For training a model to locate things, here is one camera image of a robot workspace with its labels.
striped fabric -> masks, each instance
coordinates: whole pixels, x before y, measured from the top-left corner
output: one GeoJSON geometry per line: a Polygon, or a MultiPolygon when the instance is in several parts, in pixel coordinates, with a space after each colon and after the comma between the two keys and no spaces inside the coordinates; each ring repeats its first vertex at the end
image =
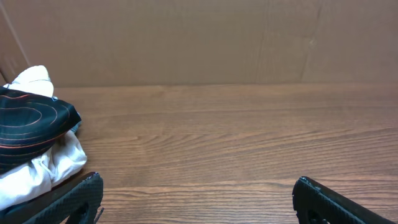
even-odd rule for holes
{"type": "Polygon", "coordinates": [[[46,152],[79,121],[62,100],[0,87],[0,174],[46,152]]]}

garment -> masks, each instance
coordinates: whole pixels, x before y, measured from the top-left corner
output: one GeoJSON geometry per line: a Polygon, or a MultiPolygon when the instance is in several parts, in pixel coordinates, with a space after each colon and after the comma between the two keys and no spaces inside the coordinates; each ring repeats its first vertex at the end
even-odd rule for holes
{"type": "MultiPolygon", "coordinates": [[[[47,97],[53,94],[44,66],[28,68],[4,87],[47,97]]],[[[60,138],[41,156],[0,175],[0,211],[50,191],[83,167],[87,157],[74,132],[69,130],[60,138]]]]}

folded clothing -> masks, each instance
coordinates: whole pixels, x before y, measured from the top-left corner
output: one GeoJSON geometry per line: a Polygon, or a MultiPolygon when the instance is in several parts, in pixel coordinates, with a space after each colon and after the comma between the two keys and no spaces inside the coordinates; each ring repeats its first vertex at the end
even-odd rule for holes
{"type": "MultiPolygon", "coordinates": [[[[87,157],[81,148],[79,140],[77,140],[74,132],[69,130],[80,121],[80,117],[78,117],[77,113],[74,111],[74,108],[70,107],[69,104],[63,101],[57,102],[57,100],[51,98],[53,94],[53,85],[50,81],[47,69],[44,66],[28,68],[22,72],[12,84],[4,85],[4,88],[7,88],[8,90],[19,91],[9,91],[7,94],[3,94],[6,95],[6,97],[4,97],[5,99],[0,98],[0,108],[7,108],[7,106],[10,108],[10,100],[12,98],[27,95],[24,97],[30,101],[25,103],[29,103],[31,105],[36,103],[37,106],[36,108],[33,108],[33,111],[35,111],[35,115],[33,116],[38,116],[39,119],[45,116],[45,121],[42,122],[47,123],[44,123],[44,126],[41,127],[48,128],[51,126],[50,124],[54,125],[52,126],[53,128],[47,129],[47,131],[46,129],[40,129],[40,126],[34,127],[35,124],[39,124],[39,121],[36,121],[35,119],[33,122],[36,123],[30,124],[32,123],[29,121],[29,110],[32,111],[30,107],[26,109],[24,113],[22,113],[26,116],[20,118],[15,117],[15,119],[21,119],[22,124],[25,124],[25,126],[28,124],[30,126],[27,128],[29,128],[33,133],[31,136],[29,136],[31,133],[25,132],[26,129],[20,129],[19,131],[22,130],[23,132],[18,133],[18,128],[15,128],[13,125],[9,124],[10,122],[15,121],[6,121],[5,119],[0,118],[0,124],[2,125],[0,128],[3,128],[2,130],[7,128],[6,131],[11,134],[15,134],[15,136],[18,134],[26,135],[26,137],[24,137],[22,140],[21,138],[5,138],[4,136],[0,136],[0,138],[2,138],[3,146],[15,146],[14,149],[16,150],[24,150],[18,146],[31,147],[32,141],[28,140],[35,139],[37,142],[33,144],[40,145],[40,142],[44,142],[44,144],[41,146],[48,147],[48,150],[43,147],[43,151],[47,150],[44,153],[40,152],[40,155],[33,154],[35,157],[29,158],[29,161],[22,161],[25,163],[0,174],[0,210],[10,207],[11,205],[26,202],[50,191],[52,187],[60,184],[71,175],[76,174],[87,161],[87,157]],[[42,98],[26,93],[42,95],[42,98]],[[45,111],[39,110],[44,110],[46,105],[51,105],[52,108],[47,108],[45,111]]],[[[21,105],[13,105],[12,108],[23,107],[24,106],[21,105]]],[[[13,152],[9,148],[2,148],[2,150],[8,152],[9,154],[13,152]]],[[[15,161],[21,162],[21,160],[18,159],[10,163],[15,164],[15,161]]]]}

wood grain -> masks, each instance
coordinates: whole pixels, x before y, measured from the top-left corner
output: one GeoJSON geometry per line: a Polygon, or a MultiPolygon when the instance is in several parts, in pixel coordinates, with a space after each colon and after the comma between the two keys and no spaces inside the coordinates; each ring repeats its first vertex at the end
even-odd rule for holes
{"type": "Polygon", "coordinates": [[[296,223],[301,175],[398,222],[398,84],[57,88],[102,223],[296,223]]]}

brown backdrop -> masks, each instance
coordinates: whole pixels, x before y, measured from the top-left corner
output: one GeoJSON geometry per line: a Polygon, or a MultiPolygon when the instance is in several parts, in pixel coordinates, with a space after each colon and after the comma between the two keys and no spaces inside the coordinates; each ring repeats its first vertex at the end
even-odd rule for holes
{"type": "Polygon", "coordinates": [[[0,2],[2,54],[56,86],[398,81],[396,0],[0,2]]]}

